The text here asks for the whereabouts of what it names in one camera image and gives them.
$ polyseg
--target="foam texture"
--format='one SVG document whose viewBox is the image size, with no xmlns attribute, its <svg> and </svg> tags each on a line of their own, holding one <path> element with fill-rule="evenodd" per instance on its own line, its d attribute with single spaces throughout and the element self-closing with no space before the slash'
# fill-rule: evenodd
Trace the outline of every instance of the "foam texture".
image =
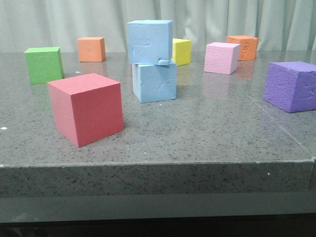
<svg viewBox="0 0 316 237">
<path fill-rule="evenodd" d="M 104 37 L 82 37 L 77 39 L 80 62 L 102 62 L 105 60 Z"/>
<path fill-rule="evenodd" d="M 60 47 L 29 48 L 24 55 L 31 84 L 64 78 Z"/>
<path fill-rule="evenodd" d="M 91 73 L 48 83 L 56 129 L 76 146 L 123 130 L 120 82 Z"/>
<path fill-rule="evenodd" d="M 238 60 L 253 60 L 256 58 L 258 38 L 251 36 L 227 36 L 227 43 L 239 43 L 240 53 Z"/>
<path fill-rule="evenodd" d="M 133 90 L 141 103 L 177 97 L 177 65 L 133 64 Z"/>
<path fill-rule="evenodd" d="M 240 44 L 214 42 L 206 46 L 204 71 L 232 74 L 237 69 Z"/>
<path fill-rule="evenodd" d="M 127 23 L 131 64 L 169 65 L 172 58 L 172 21 L 138 20 Z"/>
<path fill-rule="evenodd" d="M 316 109 L 316 65 L 269 63 L 263 99 L 293 113 Z"/>
<path fill-rule="evenodd" d="M 172 61 L 177 66 L 191 63 L 192 42 L 188 39 L 173 39 Z"/>
</svg>

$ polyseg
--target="orange cube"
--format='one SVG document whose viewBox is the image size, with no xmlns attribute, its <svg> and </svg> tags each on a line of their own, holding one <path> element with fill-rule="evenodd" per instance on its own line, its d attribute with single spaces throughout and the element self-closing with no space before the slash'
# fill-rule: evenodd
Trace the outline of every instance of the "orange cube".
<svg viewBox="0 0 316 237">
<path fill-rule="evenodd" d="M 77 39 L 80 62 L 102 62 L 105 60 L 104 37 L 82 37 Z"/>
<path fill-rule="evenodd" d="M 251 36 L 227 36 L 226 43 L 239 43 L 238 60 L 252 60 L 256 58 L 258 38 Z"/>
</svg>

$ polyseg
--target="blue cube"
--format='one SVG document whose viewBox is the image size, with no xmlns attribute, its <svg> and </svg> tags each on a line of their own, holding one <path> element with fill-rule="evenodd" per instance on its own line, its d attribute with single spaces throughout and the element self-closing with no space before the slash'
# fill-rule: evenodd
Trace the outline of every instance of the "blue cube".
<svg viewBox="0 0 316 237">
<path fill-rule="evenodd" d="M 172 58 L 171 20 L 138 20 L 127 23 L 131 64 L 169 65 Z"/>
<path fill-rule="evenodd" d="M 133 64 L 133 90 L 141 103 L 177 97 L 177 64 Z"/>
</svg>

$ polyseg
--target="dark floor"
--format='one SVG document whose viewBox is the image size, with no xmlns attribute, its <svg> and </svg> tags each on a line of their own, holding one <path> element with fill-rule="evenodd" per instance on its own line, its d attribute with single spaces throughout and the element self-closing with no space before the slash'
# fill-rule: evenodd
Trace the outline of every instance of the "dark floor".
<svg viewBox="0 0 316 237">
<path fill-rule="evenodd" d="M 160 237 L 166 235 L 316 237 L 316 213 L 250 217 L 0 224 L 0 237 Z"/>
</svg>

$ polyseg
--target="purple cube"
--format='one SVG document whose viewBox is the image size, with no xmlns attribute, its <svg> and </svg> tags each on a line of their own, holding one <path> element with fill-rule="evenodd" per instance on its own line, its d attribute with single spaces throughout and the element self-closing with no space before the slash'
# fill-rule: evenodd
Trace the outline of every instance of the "purple cube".
<svg viewBox="0 0 316 237">
<path fill-rule="evenodd" d="M 316 109 L 316 65 L 270 63 L 263 99 L 293 113 Z"/>
</svg>

